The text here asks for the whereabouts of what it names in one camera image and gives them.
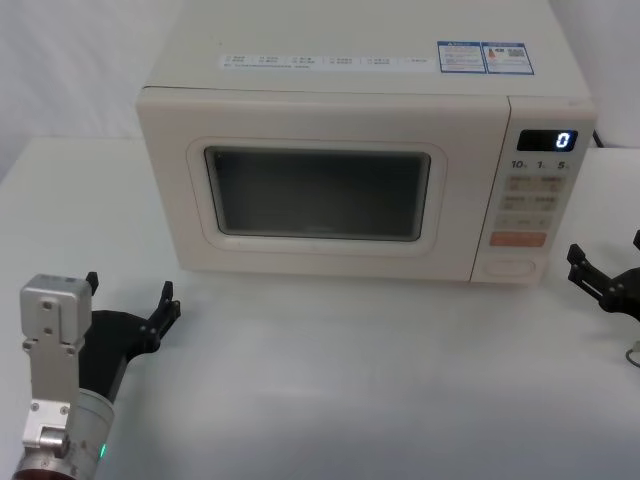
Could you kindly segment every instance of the label sticker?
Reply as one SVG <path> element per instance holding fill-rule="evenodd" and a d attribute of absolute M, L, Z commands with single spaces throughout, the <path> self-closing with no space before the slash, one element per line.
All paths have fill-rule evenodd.
<path fill-rule="evenodd" d="M 438 42 L 442 73 L 487 73 L 480 42 Z"/>
<path fill-rule="evenodd" d="M 502 75 L 533 75 L 524 43 L 482 42 L 487 71 Z"/>
<path fill-rule="evenodd" d="M 223 70 L 311 70 L 320 72 L 433 73 L 436 61 L 426 57 L 330 57 L 289 55 L 221 55 Z"/>

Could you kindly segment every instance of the white wall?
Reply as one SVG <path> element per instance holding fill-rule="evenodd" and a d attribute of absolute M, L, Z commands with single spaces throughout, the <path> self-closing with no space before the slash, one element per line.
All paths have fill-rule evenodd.
<path fill-rule="evenodd" d="M 640 0 L 553 0 L 607 146 L 640 147 Z"/>
<path fill-rule="evenodd" d="M 139 136 L 182 0 L 0 0 L 0 178 L 35 135 Z"/>
<path fill-rule="evenodd" d="M 640 147 L 640 0 L 552 1 L 603 139 Z M 133 102 L 181 4 L 0 0 L 0 178 L 34 135 L 138 136 Z"/>

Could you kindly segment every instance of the power cord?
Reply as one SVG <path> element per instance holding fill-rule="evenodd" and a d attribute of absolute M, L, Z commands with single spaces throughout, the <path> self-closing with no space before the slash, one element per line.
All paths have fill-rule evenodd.
<path fill-rule="evenodd" d="M 640 368 L 640 363 L 631 358 L 631 355 L 638 352 L 640 352 L 640 342 L 636 342 L 633 348 L 627 350 L 627 353 L 625 353 L 624 356 L 627 359 L 627 362 L 629 362 L 634 367 Z"/>
<path fill-rule="evenodd" d="M 602 143 L 602 140 L 600 139 L 600 135 L 598 135 L 597 130 L 593 131 L 593 141 L 596 142 L 596 145 L 598 146 L 598 148 L 604 148 L 604 143 Z"/>

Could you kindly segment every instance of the door release button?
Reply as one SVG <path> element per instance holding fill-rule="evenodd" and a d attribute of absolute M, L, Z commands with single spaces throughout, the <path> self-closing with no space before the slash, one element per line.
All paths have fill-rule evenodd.
<path fill-rule="evenodd" d="M 487 263 L 484 271 L 496 277 L 524 277 L 536 269 L 536 264 L 530 260 L 497 260 Z"/>

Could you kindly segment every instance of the metal ring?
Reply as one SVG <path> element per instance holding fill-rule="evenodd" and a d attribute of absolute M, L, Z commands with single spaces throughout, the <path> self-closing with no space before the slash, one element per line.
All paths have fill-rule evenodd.
<path fill-rule="evenodd" d="M 635 353 L 635 350 L 633 348 L 627 350 L 627 353 L 624 354 L 624 357 L 627 359 L 627 362 L 629 362 L 631 365 L 633 365 L 636 368 L 640 368 L 640 363 L 636 362 L 633 358 L 631 358 L 632 353 Z"/>

